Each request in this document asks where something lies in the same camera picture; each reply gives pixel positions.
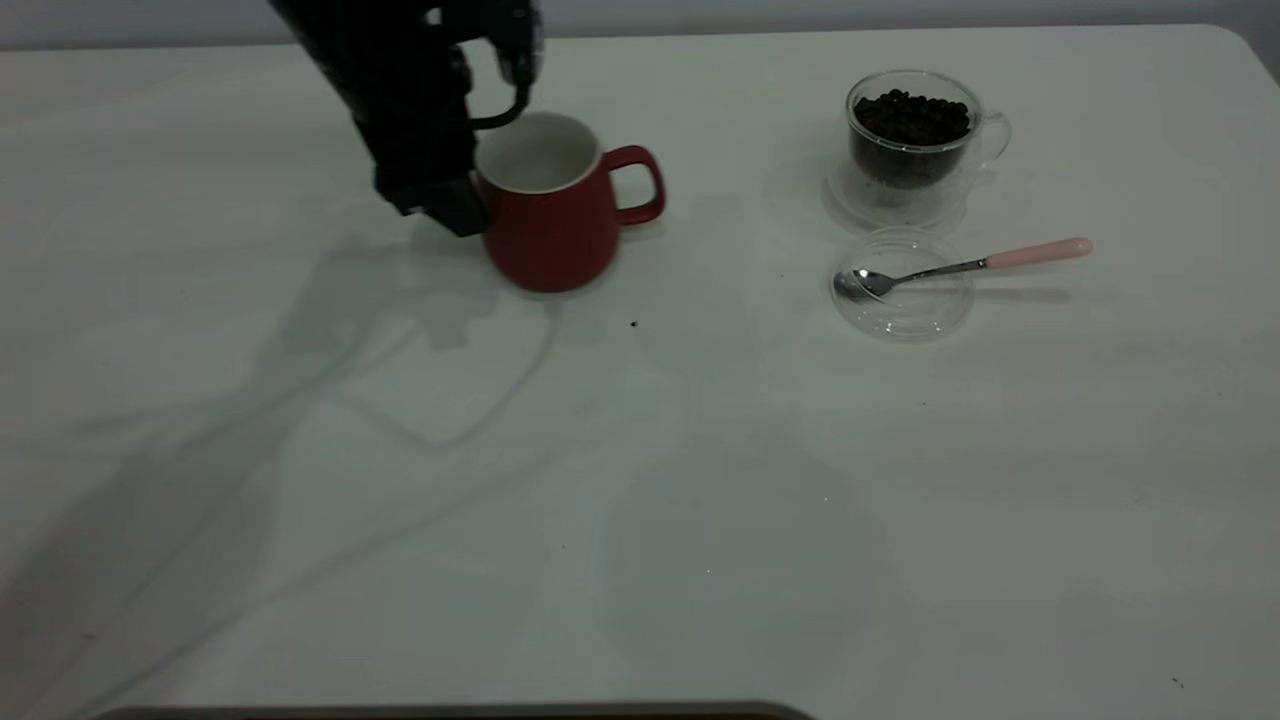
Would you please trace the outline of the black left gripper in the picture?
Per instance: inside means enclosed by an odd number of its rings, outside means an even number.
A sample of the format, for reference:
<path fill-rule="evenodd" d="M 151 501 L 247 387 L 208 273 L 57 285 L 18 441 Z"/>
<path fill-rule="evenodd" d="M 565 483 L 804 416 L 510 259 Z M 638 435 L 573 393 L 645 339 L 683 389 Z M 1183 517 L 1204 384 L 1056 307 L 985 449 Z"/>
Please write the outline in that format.
<path fill-rule="evenodd" d="M 374 163 L 376 191 L 402 215 L 422 213 L 457 237 L 492 215 L 475 179 L 472 74 L 457 46 L 357 45 L 351 113 Z"/>

